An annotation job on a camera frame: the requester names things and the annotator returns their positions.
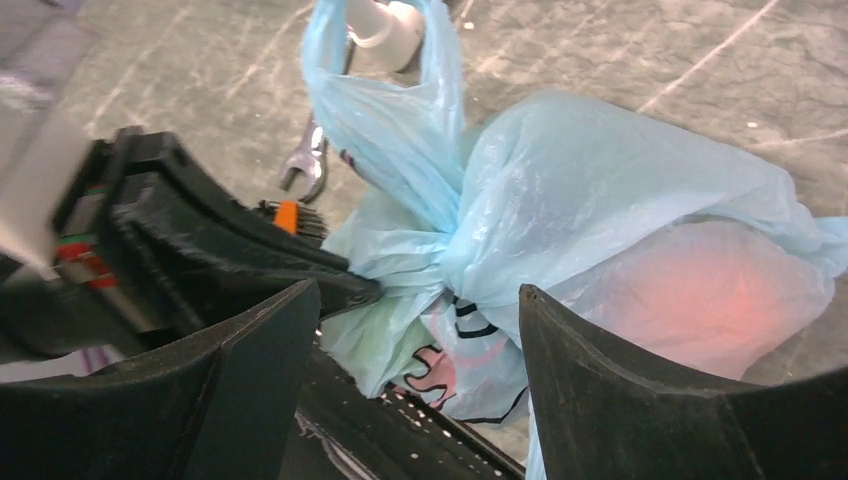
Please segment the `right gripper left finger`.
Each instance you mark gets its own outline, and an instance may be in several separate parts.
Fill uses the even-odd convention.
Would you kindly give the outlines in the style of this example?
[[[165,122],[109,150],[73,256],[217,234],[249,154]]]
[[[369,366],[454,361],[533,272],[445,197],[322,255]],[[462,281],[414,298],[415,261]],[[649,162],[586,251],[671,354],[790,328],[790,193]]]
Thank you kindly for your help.
[[[1,387],[5,479],[276,479],[319,323],[302,281],[86,377]]]

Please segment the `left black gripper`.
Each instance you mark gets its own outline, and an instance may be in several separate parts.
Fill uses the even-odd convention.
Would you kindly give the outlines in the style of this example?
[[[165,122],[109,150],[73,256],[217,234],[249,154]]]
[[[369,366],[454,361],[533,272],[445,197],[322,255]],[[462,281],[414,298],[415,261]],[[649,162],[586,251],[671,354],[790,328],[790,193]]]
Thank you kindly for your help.
[[[1,360],[136,354],[217,323],[219,296],[306,279],[323,318],[381,297],[321,244],[241,204],[171,132],[36,141],[1,173]]]

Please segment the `light blue plastic bag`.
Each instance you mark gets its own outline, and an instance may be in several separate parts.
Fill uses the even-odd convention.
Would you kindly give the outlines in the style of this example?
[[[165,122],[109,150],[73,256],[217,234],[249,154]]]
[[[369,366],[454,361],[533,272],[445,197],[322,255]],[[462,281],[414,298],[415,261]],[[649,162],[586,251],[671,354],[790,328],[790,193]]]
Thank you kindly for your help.
[[[567,21],[519,62],[565,67],[545,88],[472,119],[448,7],[425,19],[420,76],[346,75],[346,1],[316,3],[302,72],[317,123],[367,183],[325,241],[381,300],[325,322],[322,347],[376,397],[419,397],[482,426],[531,421],[526,475],[547,476],[520,332],[520,289],[644,350],[713,376],[753,375],[809,331],[847,339],[847,145],[822,152],[813,194],[799,152],[847,124],[843,1],[552,1]]]

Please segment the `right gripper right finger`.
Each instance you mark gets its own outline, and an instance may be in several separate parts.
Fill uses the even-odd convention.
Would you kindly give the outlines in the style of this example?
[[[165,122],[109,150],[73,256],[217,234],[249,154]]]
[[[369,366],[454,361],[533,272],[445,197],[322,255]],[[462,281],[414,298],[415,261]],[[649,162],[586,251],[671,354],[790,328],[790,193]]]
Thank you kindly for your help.
[[[847,372],[775,386],[671,362],[520,289],[531,400],[551,479],[843,479]]]

